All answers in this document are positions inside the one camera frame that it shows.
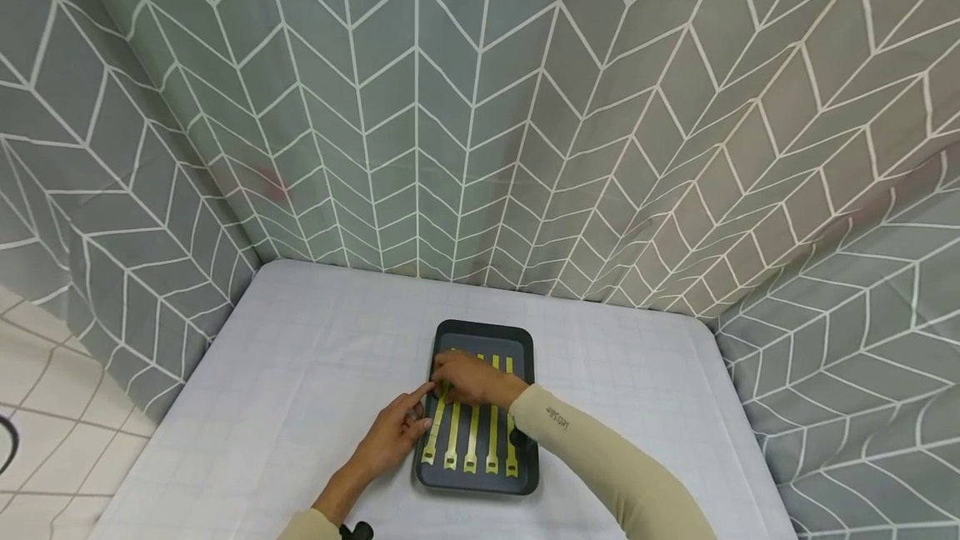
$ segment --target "black tray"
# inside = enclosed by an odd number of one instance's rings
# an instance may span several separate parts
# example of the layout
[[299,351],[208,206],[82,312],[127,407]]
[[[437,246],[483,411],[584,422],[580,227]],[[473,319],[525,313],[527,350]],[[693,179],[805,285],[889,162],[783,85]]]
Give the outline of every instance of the black tray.
[[[433,356],[448,350],[463,350],[482,355],[488,363],[497,357],[498,368],[507,371],[508,359],[513,374],[526,383],[534,383],[534,340],[530,333],[520,327],[474,323],[448,319],[437,326],[433,352],[430,357],[430,369],[433,369]],[[513,419],[496,407],[479,407],[476,425],[476,466],[470,471],[468,447],[470,428],[473,422],[473,407],[467,405],[446,405],[438,417],[438,404],[432,394],[427,395],[425,413],[434,418],[430,432],[423,435],[414,453],[414,472],[417,479],[428,488],[448,490],[476,490],[497,492],[500,494],[526,495],[537,489],[539,484],[539,451],[534,442],[513,427]],[[491,446],[491,417],[497,410],[497,447],[495,472],[493,463],[488,467],[488,453]],[[457,413],[456,457],[447,459],[450,440],[450,424]],[[430,438],[435,438],[432,463],[430,463]],[[516,457],[513,466],[511,454]]]

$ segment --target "arm sleeve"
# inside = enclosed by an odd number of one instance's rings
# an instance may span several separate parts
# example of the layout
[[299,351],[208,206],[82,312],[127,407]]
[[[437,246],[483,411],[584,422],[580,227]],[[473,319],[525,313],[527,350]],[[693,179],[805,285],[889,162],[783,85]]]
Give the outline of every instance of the arm sleeve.
[[340,540],[340,530],[320,511],[299,511],[280,532],[277,540]]
[[537,384],[513,401],[510,414],[587,484],[630,540],[716,540],[683,484],[610,427]]

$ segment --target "tiled floor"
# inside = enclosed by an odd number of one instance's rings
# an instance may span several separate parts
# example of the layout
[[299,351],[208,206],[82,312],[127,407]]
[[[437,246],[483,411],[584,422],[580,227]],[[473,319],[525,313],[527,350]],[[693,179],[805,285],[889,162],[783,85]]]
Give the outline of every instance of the tiled floor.
[[20,434],[0,538],[18,540],[87,538],[154,430],[61,320],[4,287],[0,414]]

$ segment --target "chevron pattern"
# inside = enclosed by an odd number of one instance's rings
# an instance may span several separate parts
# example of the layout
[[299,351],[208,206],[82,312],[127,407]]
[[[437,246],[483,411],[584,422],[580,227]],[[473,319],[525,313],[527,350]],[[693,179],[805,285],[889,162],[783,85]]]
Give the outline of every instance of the chevron pattern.
[[99,0],[0,13],[0,278],[159,420],[259,257]]
[[949,0],[105,0],[258,254],[715,318],[960,133]]
[[958,535],[959,166],[952,147],[877,205],[879,224],[848,220],[839,244],[721,317],[722,355],[801,538]]

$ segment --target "yellow plastic strip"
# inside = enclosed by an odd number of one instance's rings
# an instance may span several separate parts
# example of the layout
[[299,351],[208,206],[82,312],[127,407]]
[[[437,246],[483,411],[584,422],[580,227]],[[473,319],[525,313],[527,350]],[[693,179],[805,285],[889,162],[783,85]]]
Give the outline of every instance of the yellow plastic strip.
[[460,428],[460,402],[455,402],[450,412],[450,439],[443,456],[443,469],[457,468],[457,428]]
[[[493,368],[500,368],[500,356],[493,355]],[[500,473],[500,462],[497,459],[497,422],[499,409],[493,405],[490,407],[490,449],[487,450],[487,473],[497,475]]]
[[426,447],[423,449],[421,463],[433,465],[433,459],[437,456],[437,436],[440,435],[440,422],[443,420],[443,408],[447,406],[448,386],[446,383],[442,386],[440,400],[437,400],[437,412],[433,414],[433,425],[430,427],[430,437],[426,441]]
[[[513,357],[507,357],[507,373],[513,373]],[[507,413],[507,477],[518,478],[520,475],[517,465],[517,447],[510,441],[513,433],[513,416]]]
[[[480,361],[483,355],[477,355]],[[478,471],[478,426],[480,425],[480,407],[470,407],[470,435],[467,439],[467,456],[463,458],[463,472],[475,474]]]

